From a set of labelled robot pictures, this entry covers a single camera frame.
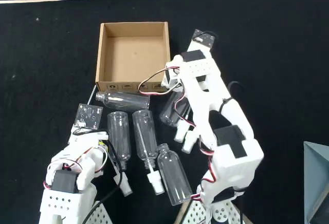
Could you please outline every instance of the plastic bottle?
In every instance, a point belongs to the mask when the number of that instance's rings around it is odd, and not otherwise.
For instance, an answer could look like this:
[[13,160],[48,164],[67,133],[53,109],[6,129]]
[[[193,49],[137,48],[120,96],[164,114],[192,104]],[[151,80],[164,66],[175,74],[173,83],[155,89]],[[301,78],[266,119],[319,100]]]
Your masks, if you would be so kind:
[[[169,126],[177,127],[177,123],[180,120],[178,114],[174,110],[174,103],[181,97],[181,92],[173,92],[169,97],[169,100],[165,104],[162,112],[160,113],[160,120]],[[185,116],[190,107],[187,98],[184,98],[177,103],[177,112]]]
[[150,96],[116,91],[97,92],[96,100],[102,101],[108,108],[120,111],[149,109]]
[[188,201],[192,190],[178,155],[166,143],[159,145],[158,167],[172,206]]
[[135,140],[137,155],[144,161],[148,173],[149,182],[152,184],[156,195],[165,192],[161,182],[161,175],[158,170],[154,171],[155,159],[158,156],[157,144],[154,133],[154,121],[152,112],[140,110],[133,113]]
[[108,134],[114,149],[120,159],[122,170],[126,170],[126,163],[131,156],[128,114],[117,111],[107,115]]
[[144,161],[146,169],[155,167],[158,156],[152,112],[140,110],[133,113],[137,155]]

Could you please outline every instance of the black table surface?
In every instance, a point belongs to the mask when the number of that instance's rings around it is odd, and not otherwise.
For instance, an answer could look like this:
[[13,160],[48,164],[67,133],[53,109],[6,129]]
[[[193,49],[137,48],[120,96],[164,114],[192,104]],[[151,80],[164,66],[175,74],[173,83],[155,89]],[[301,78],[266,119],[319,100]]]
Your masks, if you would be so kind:
[[[95,79],[100,23],[168,21],[171,56],[195,28],[218,34],[213,48],[225,83],[265,157],[244,197],[254,223],[303,221],[303,141],[329,144],[329,0],[75,0],[0,5],[1,223],[37,223],[42,181],[69,137],[79,103]],[[193,190],[207,168],[160,123],[167,98],[152,98],[158,143],[182,161]],[[101,127],[106,127],[105,115]],[[211,114],[213,127],[227,124]],[[179,206],[155,196],[134,136],[127,176],[134,191],[105,203],[114,223],[173,223]],[[94,180],[100,198],[114,186],[113,169]]]

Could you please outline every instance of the white robotic arm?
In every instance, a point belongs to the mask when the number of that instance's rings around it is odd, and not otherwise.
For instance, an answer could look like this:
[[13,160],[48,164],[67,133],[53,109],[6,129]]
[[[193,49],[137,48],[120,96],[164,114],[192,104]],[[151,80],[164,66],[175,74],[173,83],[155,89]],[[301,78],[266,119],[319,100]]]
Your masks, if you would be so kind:
[[[185,143],[183,151],[189,153],[193,144],[200,143],[208,148],[209,170],[197,188],[193,200],[202,201],[207,209],[227,199],[242,195],[254,178],[254,173],[264,157],[253,130],[238,102],[232,98],[221,78],[210,48],[214,37],[196,30],[187,52],[176,55],[166,65],[168,69],[162,85],[171,88],[181,83],[180,88],[193,110],[194,130],[180,120],[176,141]],[[232,126],[212,130],[209,111],[220,112]]]

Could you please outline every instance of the bottle cap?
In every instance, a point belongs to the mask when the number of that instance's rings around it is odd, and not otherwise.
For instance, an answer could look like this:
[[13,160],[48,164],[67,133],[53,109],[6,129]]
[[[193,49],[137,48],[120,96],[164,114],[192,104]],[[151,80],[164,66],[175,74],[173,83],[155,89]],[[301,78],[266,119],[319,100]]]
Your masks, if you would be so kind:
[[196,133],[193,130],[189,130],[186,133],[185,142],[184,142],[183,147],[181,148],[181,151],[183,151],[184,153],[187,153],[187,154],[191,153],[192,147],[195,144],[195,142],[197,141],[198,136],[199,136],[198,133]]
[[153,171],[148,174],[149,182],[152,184],[155,195],[160,195],[165,192],[161,182],[161,176],[159,171]]
[[184,137],[190,128],[190,124],[185,120],[179,120],[177,123],[177,132],[174,140],[178,143],[183,143]]
[[[118,184],[119,180],[120,180],[120,175],[117,174],[116,176],[113,177],[113,179],[114,179],[115,183]],[[130,185],[128,183],[128,178],[127,178],[125,172],[122,172],[122,182],[120,184],[120,189],[125,197],[132,194],[132,192],[133,192],[132,189],[130,188]]]
[[97,101],[104,101],[105,100],[105,93],[104,92],[97,92],[96,93],[96,100]]

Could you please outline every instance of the cardboard box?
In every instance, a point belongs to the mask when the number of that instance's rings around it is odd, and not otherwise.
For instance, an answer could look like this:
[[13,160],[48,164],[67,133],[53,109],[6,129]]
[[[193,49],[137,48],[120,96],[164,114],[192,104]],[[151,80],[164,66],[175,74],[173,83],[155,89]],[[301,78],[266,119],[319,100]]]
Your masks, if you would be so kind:
[[[107,89],[137,92],[144,79],[170,61],[167,22],[101,24],[96,69],[96,84]],[[158,74],[141,88],[164,91]]]

